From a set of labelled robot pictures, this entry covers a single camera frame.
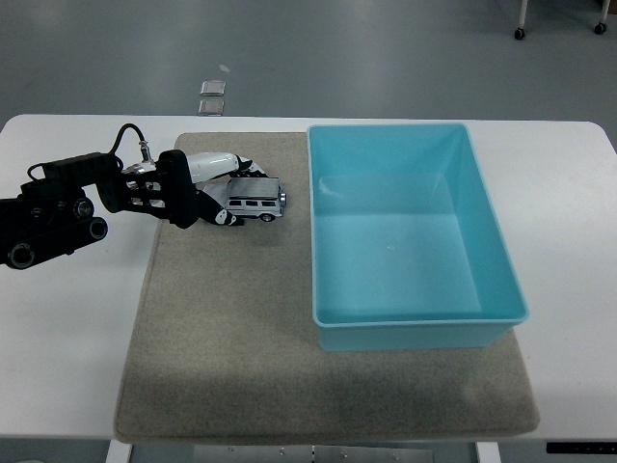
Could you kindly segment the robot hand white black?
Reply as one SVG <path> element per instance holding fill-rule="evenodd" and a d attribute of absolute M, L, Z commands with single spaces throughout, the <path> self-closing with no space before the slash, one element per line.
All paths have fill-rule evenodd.
<path fill-rule="evenodd" d="M 201 152 L 187 157 L 191 179 L 197 189 L 199 216 L 216 226 L 243 226 L 238 218 L 202 191 L 202 186 L 219 177 L 268 177 L 252 159 L 230 152 Z"/>

